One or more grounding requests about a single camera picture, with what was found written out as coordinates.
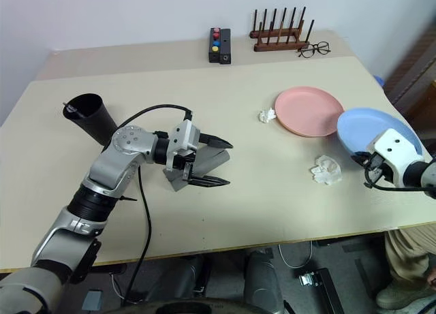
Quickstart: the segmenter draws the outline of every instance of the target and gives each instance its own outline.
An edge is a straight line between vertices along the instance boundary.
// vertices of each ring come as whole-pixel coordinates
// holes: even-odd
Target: black cylindrical cup
[[[116,131],[116,124],[97,94],[83,94],[67,103],[77,109],[69,112],[63,108],[63,116],[85,130],[99,144],[105,146]]]

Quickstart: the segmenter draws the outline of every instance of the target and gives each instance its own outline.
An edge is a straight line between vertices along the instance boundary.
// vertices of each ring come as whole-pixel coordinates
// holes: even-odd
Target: blue object
[[[373,108],[353,108],[344,112],[338,119],[338,137],[348,151],[366,152],[368,144],[383,131],[393,128],[409,140],[419,155],[422,147],[414,131],[397,118]]]
[[[103,291],[90,289],[85,297],[82,310],[83,311],[99,311],[102,309]]]
[[[384,86],[384,80],[382,78],[380,78],[379,76],[373,76],[373,77],[379,83],[380,87]]]

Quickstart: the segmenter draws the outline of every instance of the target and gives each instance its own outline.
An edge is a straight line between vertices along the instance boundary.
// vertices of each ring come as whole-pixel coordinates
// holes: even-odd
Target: black control box
[[[211,28],[209,37],[209,62],[230,64],[230,29]]]

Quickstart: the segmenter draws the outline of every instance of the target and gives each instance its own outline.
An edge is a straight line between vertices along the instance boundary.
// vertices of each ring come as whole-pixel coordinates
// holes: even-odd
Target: crumpled tissue
[[[259,120],[263,123],[268,123],[271,120],[275,119],[277,116],[275,115],[275,111],[270,108],[269,110],[260,111]]]
[[[331,185],[342,180],[341,167],[329,156],[322,155],[315,160],[316,166],[311,168],[313,180],[317,183]]]

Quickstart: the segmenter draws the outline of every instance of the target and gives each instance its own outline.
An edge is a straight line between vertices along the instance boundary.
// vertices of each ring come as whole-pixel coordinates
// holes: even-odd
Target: shoe
[[[411,302],[428,297],[434,293],[428,285],[418,289],[405,289],[398,283],[391,282],[378,293],[375,302],[383,309],[403,309]]]

